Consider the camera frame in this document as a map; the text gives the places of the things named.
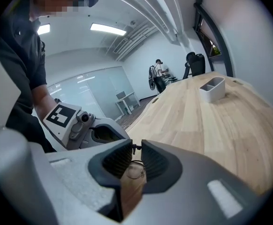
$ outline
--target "person in background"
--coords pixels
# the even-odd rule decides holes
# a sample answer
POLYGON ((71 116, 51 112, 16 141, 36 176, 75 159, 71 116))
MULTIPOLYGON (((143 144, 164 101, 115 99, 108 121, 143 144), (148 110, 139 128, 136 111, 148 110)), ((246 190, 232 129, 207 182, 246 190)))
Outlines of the person in background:
POLYGON ((153 80, 159 93, 162 93, 166 89, 166 85, 161 76, 163 73, 166 73, 169 70, 168 68, 166 70, 163 70, 161 67, 162 64, 163 64, 162 61, 160 59, 157 59, 154 65, 156 77, 153 80))
MULTIPOLYGON (((22 133, 45 152, 55 149, 46 139, 38 119, 56 106, 46 85, 45 43, 40 40, 39 17, 55 15, 83 0, 13 0, 0 18, 0 62, 21 91, 6 127, 22 133)), ((89 7, 98 0, 88 0, 89 7)))

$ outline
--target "white table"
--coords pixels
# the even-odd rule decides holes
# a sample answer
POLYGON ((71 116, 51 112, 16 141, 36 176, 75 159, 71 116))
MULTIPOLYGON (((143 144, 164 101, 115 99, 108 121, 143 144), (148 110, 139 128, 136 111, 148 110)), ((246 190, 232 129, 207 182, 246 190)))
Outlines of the white table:
POLYGON ((120 109, 120 111, 121 111, 121 113, 122 113, 123 116, 124 116, 125 114, 124 114, 123 110, 121 109, 119 103, 120 103, 120 102, 123 102, 124 105, 125 105, 125 107, 126 107, 126 109, 127 109, 127 112, 131 115, 131 110, 129 109, 129 107, 127 106, 127 103, 126 103, 125 100, 124 100, 125 98, 128 98, 128 97, 131 96, 131 95, 134 95, 134 96, 135 96, 136 101, 137 101, 137 104, 138 104, 139 106, 141 106, 141 105, 140 105, 140 101, 137 99, 137 97, 136 97, 136 95, 135 95, 135 92, 131 92, 131 93, 127 94, 125 97, 123 97, 123 98, 121 98, 121 99, 119 99, 119 100, 116 101, 116 104, 117 104, 118 108, 120 109))

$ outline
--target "desk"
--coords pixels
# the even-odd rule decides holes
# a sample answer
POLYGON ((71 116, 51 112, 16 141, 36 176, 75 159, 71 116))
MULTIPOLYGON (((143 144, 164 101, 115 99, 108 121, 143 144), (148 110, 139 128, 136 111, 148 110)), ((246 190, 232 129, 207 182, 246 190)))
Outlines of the desk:
POLYGON ((123 110, 121 109, 119 103, 120 103, 120 102, 123 102, 124 105, 125 105, 125 107, 126 107, 126 109, 127 109, 127 112, 131 115, 131 110, 129 109, 129 107, 127 106, 127 103, 126 103, 125 100, 124 100, 125 98, 128 98, 128 97, 131 96, 131 95, 134 95, 134 96, 135 96, 136 101, 137 101, 137 104, 138 104, 139 106, 141 106, 141 105, 140 105, 140 101, 137 99, 137 97, 136 97, 136 95, 135 95, 135 92, 131 92, 131 93, 127 94, 125 97, 123 97, 123 98, 121 98, 121 99, 119 99, 119 100, 116 101, 116 104, 117 104, 118 108, 120 109, 120 111, 121 111, 121 113, 122 113, 123 116, 124 116, 125 114, 124 114, 123 110))
MULTIPOLYGON (((148 139, 204 154, 261 194, 273 187, 273 108, 252 86, 226 76, 226 96, 201 101, 198 88, 214 76, 222 75, 170 84, 126 132, 137 145, 148 139)), ((137 150, 133 160, 140 156, 137 150)))

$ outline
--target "dark t-shirt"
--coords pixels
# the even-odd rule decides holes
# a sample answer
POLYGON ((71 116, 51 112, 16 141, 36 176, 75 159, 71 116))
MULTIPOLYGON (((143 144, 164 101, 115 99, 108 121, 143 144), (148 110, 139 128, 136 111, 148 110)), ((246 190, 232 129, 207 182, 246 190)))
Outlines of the dark t-shirt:
POLYGON ((21 132, 28 141, 39 143, 45 152, 54 149, 38 119, 32 116, 31 90, 46 84, 45 44, 37 30, 39 20, 29 20, 30 0, 17 0, 0 19, 0 62, 21 91, 6 127, 21 132))

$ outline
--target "white box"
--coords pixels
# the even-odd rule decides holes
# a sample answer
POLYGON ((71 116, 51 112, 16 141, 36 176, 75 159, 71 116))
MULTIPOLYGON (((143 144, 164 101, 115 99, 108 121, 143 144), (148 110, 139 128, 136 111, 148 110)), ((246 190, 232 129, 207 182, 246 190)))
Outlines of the white box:
POLYGON ((213 77, 206 84, 199 88, 201 99, 212 103, 225 97, 225 78, 213 77))

